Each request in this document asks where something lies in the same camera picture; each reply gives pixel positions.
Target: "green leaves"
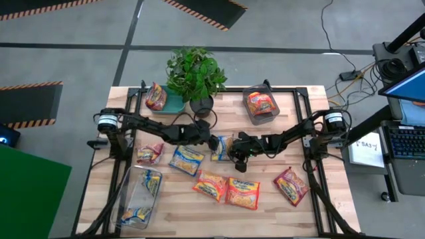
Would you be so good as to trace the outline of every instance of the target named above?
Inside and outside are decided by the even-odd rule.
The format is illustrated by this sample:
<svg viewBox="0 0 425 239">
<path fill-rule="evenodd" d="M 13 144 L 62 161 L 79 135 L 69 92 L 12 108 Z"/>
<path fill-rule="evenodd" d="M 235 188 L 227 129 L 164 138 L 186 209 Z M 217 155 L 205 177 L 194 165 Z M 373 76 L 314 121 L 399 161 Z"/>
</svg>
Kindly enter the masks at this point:
<svg viewBox="0 0 425 239">
<path fill-rule="evenodd" d="M 207 74 L 207 67 L 204 64 L 201 65 L 201 74 Z"/>
<path fill-rule="evenodd" d="M 224 70 L 210 52 L 203 48 L 181 48 L 173 50 L 167 61 L 167 85 L 183 97 L 183 101 L 200 100 L 224 90 L 227 78 Z"/>
<path fill-rule="evenodd" d="M 190 81 L 192 81 L 192 74 L 187 74 L 186 75 L 186 79 L 185 79 L 187 82 L 190 82 Z"/>
<path fill-rule="evenodd" d="M 185 60 L 186 60 L 186 62 L 188 62 L 188 63 L 192 63 L 192 55 L 191 54 L 188 54 L 188 55 L 186 55 L 186 57 L 185 57 Z"/>
<path fill-rule="evenodd" d="M 202 88 L 202 90 L 201 90 L 201 98 L 202 99 L 204 99 L 204 98 L 208 98 L 208 90 L 207 90 L 207 87 L 204 85 L 203 86 L 203 88 Z"/>
<path fill-rule="evenodd" d="M 191 68 L 191 66 L 189 65 L 188 62 L 186 62 L 185 64 L 185 72 L 189 72 L 189 69 Z"/>
</svg>

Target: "green surface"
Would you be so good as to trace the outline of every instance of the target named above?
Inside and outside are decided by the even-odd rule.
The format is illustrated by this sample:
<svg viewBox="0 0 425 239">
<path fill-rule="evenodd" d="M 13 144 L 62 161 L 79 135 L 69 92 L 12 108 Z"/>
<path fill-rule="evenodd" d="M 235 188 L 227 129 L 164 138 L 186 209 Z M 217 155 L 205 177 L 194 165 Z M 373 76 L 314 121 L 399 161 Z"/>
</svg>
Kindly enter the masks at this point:
<svg viewBox="0 0 425 239">
<path fill-rule="evenodd" d="M 0 158 L 1 237 L 48 238 L 71 167 L 2 145 Z"/>
<path fill-rule="evenodd" d="M 176 93 L 167 86 L 161 87 L 167 93 L 167 101 L 162 110 L 152 110 L 154 114 L 178 114 L 185 110 L 185 103 L 183 103 L 183 98 L 181 96 L 176 95 Z"/>
</svg>

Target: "orange noodle package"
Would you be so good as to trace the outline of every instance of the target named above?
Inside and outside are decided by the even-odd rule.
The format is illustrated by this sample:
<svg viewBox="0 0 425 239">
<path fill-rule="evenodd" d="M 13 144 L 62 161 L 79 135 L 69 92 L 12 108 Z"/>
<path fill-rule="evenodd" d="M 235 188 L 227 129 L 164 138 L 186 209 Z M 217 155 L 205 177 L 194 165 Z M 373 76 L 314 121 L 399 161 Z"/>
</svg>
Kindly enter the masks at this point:
<svg viewBox="0 0 425 239">
<path fill-rule="evenodd" d="M 226 193 L 227 178 L 204 170 L 199 172 L 198 183 L 192 189 L 220 202 L 221 197 Z"/>
<path fill-rule="evenodd" d="M 273 183 L 294 206 L 301 202 L 309 190 L 309 187 L 291 170 L 291 167 L 276 177 Z"/>
<path fill-rule="evenodd" d="M 158 84 L 153 83 L 146 97 L 146 106 L 151 110 L 162 110 L 167 101 L 167 93 Z"/>
<path fill-rule="evenodd" d="M 260 183 L 228 178 L 226 203 L 257 210 Z"/>
<path fill-rule="evenodd" d="M 251 93 L 248 96 L 248 107 L 254 116 L 270 113 L 276 109 L 270 96 L 259 92 Z"/>
</svg>

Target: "gray floor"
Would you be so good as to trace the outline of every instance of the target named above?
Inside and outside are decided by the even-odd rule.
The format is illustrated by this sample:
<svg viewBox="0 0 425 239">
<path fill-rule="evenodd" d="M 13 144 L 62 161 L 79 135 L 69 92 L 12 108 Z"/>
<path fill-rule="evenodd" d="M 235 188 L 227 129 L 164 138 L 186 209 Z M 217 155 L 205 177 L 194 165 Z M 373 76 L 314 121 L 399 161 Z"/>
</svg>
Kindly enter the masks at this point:
<svg viewBox="0 0 425 239">
<path fill-rule="evenodd" d="M 145 0 L 132 44 L 327 48 L 320 10 L 329 0 L 238 1 L 250 9 L 222 33 L 160 0 Z M 136 3 L 104 0 L 0 22 L 0 42 L 124 44 Z M 334 48 L 370 50 L 373 43 L 394 38 L 424 10 L 421 0 L 335 1 L 325 12 L 325 25 Z M 105 106 L 120 55 L 120 50 L 0 48 L 0 86 L 64 81 L 57 123 L 22 129 L 19 146 L 72 166 L 50 237 L 67 236 L 72 229 L 93 153 L 86 141 L 96 136 L 92 114 Z M 120 86 L 139 85 L 142 79 L 164 83 L 169 56 L 163 51 L 130 51 Z M 226 70 L 228 85 L 253 85 L 267 78 L 279 85 L 331 86 L 338 73 L 351 69 L 334 54 L 216 52 L 215 57 Z M 372 56 L 348 57 L 357 68 L 373 61 Z M 384 97 L 374 96 L 350 106 L 354 125 L 385 104 Z M 48 144 L 52 139 L 56 145 Z M 385 189 L 382 176 L 349 175 L 349 182 L 363 232 L 423 238 L 425 198 L 400 195 L 400 202 L 387 204 L 379 199 Z"/>
</svg>

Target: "hazard stripe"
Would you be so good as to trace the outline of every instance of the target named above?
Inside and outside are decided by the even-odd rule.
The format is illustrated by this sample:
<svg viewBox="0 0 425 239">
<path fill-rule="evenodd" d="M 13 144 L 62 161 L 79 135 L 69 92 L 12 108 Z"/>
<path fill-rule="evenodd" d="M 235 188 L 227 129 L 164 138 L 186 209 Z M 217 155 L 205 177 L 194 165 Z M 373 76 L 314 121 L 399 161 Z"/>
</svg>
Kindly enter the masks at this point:
<svg viewBox="0 0 425 239">
<path fill-rule="evenodd" d="M 200 14 L 200 13 L 198 13 L 198 12 L 196 12 L 196 11 L 194 11 L 194 10 L 192 10 L 192 9 L 190 9 L 190 8 L 180 4 L 178 2 L 175 2 L 173 0 L 163 0 L 163 1 L 170 4 L 171 6 L 173 6 L 175 8 L 177 8 L 178 10 L 182 10 L 185 13 L 188 13 L 188 14 L 196 17 L 197 19 L 200 19 L 200 20 L 210 24 L 211 26 L 214 26 L 214 27 L 216 27 L 216 28 L 218 28 L 222 31 L 228 31 L 228 28 L 225 27 L 224 25 L 222 25 L 221 23 L 218 23 L 218 22 L 216 22 L 216 21 L 214 21 L 214 20 L 212 20 L 212 19 L 210 19 L 206 16 L 203 16 L 202 14 Z M 246 10 L 248 9 L 247 7 L 243 6 L 242 4 L 237 3 L 235 1 L 229 0 L 229 2 L 234 3 L 234 4 L 242 7 L 243 9 L 246 9 Z"/>
<path fill-rule="evenodd" d="M 56 119 L 38 119 L 38 120 L 31 120 L 30 122 L 23 121 L 23 122 L 15 122 L 15 123 L 4 123 L 4 125 L 7 125 L 7 127 L 11 129 L 22 129 L 26 127 L 53 125 L 54 123 L 56 123 Z"/>
<path fill-rule="evenodd" d="M 43 86 L 56 86 L 56 85 L 63 85 L 64 82 L 57 81 L 57 82 L 43 82 L 43 83 L 34 83 L 34 84 L 23 84 L 23 85 L 17 85 L 17 86 L 4 86 L 0 87 L 0 90 L 16 90 L 16 89 L 23 89 L 23 88 L 36 88 L 36 87 L 43 87 Z"/>
<path fill-rule="evenodd" d="M 57 5 L 52 5 L 52 6 L 47 6 L 47 7 L 41 7 L 38 9 L 31 9 L 31 10 L 26 10 L 26 11 L 21 11 L 18 13 L 10 13 L 10 14 L 6 14 L 1 16 L 0 15 L 0 21 L 6 21 L 6 20 L 10 20 L 10 19 L 17 19 L 19 17 L 26 17 L 26 16 L 31 16 L 31 15 L 35 15 L 35 14 L 39 14 L 39 13 L 47 13 L 49 11 L 55 11 L 55 10 L 60 10 L 60 9 L 65 9 L 68 7 L 75 7 L 75 6 L 79 6 L 79 5 L 84 5 L 87 3 L 94 3 L 97 1 L 101 1 L 101 0 L 79 0 L 79 1 L 70 1 L 68 3 L 61 3 L 61 4 L 57 4 Z"/>
</svg>

